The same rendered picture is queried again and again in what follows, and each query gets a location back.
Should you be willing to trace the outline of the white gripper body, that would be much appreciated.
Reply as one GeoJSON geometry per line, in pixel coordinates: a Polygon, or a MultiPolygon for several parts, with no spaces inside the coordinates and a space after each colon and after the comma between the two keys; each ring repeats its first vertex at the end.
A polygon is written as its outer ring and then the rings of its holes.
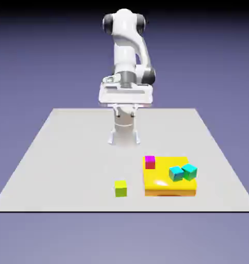
{"type": "Polygon", "coordinates": [[[131,88],[122,88],[119,82],[101,83],[98,101],[103,105],[149,106],[153,102],[153,87],[132,83],[131,88]]]}

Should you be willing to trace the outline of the small magenta cube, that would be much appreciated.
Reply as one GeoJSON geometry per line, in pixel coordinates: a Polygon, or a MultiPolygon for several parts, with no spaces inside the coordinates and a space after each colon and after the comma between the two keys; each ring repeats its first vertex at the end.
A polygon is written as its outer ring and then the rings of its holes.
{"type": "Polygon", "coordinates": [[[147,170],[154,170],[156,166],[155,156],[145,156],[145,168],[147,170]]]}

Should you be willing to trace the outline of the small cyan cube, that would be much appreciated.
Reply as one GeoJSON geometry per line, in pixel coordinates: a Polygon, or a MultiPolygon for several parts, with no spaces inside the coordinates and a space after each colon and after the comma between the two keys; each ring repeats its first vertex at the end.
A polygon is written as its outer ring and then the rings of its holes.
{"type": "Polygon", "coordinates": [[[191,181],[197,176],[197,167],[188,163],[181,167],[184,172],[184,179],[191,181]]]}
{"type": "Polygon", "coordinates": [[[179,166],[170,167],[169,168],[169,177],[172,181],[178,182],[178,181],[183,179],[184,170],[179,166]]]}

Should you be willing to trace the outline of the small yellow-green cube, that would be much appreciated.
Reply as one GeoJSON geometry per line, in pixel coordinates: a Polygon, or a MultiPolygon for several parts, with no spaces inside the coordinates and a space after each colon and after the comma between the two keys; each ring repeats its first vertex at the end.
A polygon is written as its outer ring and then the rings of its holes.
{"type": "Polygon", "coordinates": [[[127,182],[125,180],[116,180],[114,182],[114,190],[116,197],[127,196],[127,182]]]}

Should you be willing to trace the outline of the large yellow box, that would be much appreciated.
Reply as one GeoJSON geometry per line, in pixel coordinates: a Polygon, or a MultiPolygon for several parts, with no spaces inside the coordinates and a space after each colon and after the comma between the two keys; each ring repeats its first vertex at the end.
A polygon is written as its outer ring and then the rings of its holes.
{"type": "Polygon", "coordinates": [[[143,181],[146,196],[195,196],[197,182],[182,179],[172,181],[169,177],[169,168],[182,167],[189,163],[188,158],[155,156],[156,166],[154,170],[145,168],[145,157],[143,157],[143,181]]]}

